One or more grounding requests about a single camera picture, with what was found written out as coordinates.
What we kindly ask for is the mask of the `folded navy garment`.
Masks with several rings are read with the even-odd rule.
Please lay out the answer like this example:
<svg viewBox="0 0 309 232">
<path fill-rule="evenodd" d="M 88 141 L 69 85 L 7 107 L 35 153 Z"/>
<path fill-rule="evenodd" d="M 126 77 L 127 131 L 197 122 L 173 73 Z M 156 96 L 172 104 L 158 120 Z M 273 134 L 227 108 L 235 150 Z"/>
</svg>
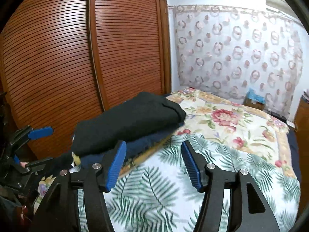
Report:
<svg viewBox="0 0 309 232">
<path fill-rule="evenodd" d="M 135 157 L 145 152 L 147 149 L 153 147 L 160 141 L 163 141 L 163 139 L 171 135 L 173 132 L 175 132 L 178 128 L 182 127 L 183 125 L 184 125 L 184 122 L 181 122 L 179 124 L 166 128 L 159 132 L 154 132 L 148 136 L 141 137 L 135 141 L 127 142 L 126 143 L 127 152 L 126 152 L 124 162 L 126 163 L 127 161 L 134 159 Z M 105 154 L 108 154 L 108 153 L 109 151 L 103 152 L 101 154 L 90 154 L 90 155 L 81 157 L 82 168 L 86 169 L 90 164 L 101 162 Z"/>
</svg>

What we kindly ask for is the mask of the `circle patterned curtain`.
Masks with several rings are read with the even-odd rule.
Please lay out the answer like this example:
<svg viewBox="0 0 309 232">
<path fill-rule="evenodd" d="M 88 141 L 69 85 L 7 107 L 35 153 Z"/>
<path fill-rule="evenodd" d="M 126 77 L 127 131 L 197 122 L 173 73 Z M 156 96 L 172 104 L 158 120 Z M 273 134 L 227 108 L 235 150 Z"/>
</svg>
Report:
<svg viewBox="0 0 309 232">
<path fill-rule="evenodd" d="M 266 109 L 296 114 L 308 35 L 283 12 L 218 5 L 170 7 L 175 85 L 242 103 L 250 90 Z"/>
</svg>

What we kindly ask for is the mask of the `blue item behind bed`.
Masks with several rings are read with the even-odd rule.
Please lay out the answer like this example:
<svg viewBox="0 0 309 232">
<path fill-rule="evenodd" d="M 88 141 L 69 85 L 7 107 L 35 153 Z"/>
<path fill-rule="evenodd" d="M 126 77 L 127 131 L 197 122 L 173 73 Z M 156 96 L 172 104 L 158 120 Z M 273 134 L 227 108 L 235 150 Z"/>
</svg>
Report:
<svg viewBox="0 0 309 232">
<path fill-rule="evenodd" d="M 244 99 L 244 106 L 249 106 L 258 110 L 264 110 L 266 100 L 264 97 L 255 93 L 253 89 L 249 89 Z"/>
</svg>

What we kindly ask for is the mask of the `floral quilt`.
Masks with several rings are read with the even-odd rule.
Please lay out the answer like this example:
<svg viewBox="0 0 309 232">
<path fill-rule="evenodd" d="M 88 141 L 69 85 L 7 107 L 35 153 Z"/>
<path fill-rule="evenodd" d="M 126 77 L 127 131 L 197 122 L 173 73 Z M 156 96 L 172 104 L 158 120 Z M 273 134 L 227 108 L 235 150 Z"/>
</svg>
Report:
<svg viewBox="0 0 309 232">
<path fill-rule="evenodd" d="M 289 127 L 284 122 L 261 110 L 191 87 L 167 98 L 186 112 L 178 135 L 201 134 L 210 141 L 260 156 L 285 176 L 296 177 L 288 142 Z"/>
</svg>

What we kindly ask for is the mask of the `wooden louvered wardrobe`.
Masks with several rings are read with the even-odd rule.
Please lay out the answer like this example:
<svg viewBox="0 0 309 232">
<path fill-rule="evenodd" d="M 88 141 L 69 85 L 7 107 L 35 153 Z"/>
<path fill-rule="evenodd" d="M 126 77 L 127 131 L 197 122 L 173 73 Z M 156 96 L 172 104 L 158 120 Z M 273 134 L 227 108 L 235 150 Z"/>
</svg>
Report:
<svg viewBox="0 0 309 232">
<path fill-rule="evenodd" d="M 50 126 L 38 159 L 76 124 L 139 92 L 171 91 L 166 0 L 1 0 L 1 83 L 17 127 Z"/>
</svg>

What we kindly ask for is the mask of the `wooden sideboard cabinet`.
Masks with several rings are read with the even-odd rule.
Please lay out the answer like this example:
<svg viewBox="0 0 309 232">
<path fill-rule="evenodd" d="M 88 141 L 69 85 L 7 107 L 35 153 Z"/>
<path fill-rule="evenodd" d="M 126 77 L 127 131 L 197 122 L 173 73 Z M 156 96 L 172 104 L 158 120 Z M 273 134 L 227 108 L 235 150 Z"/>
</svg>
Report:
<svg viewBox="0 0 309 232">
<path fill-rule="evenodd" d="M 294 118 L 294 123 L 297 143 L 299 148 L 303 150 L 308 148 L 308 118 L 308 101 L 302 96 Z"/>
</svg>

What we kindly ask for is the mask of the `black printed t-shirt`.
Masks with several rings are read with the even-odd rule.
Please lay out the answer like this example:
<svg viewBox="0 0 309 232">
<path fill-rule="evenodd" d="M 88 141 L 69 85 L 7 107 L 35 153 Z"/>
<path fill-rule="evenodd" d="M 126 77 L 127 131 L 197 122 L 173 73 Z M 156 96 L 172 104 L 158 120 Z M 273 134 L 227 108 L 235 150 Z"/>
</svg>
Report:
<svg viewBox="0 0 309 232">
<path fill-rule="evenodd" d="M 141 92 L 103 114 L 77 124 L 71 150 L 79 157 L 100 154 L 117 141 L 135 141 L 184 122 L 186 112 L 161 95 Z"/>
</svg>

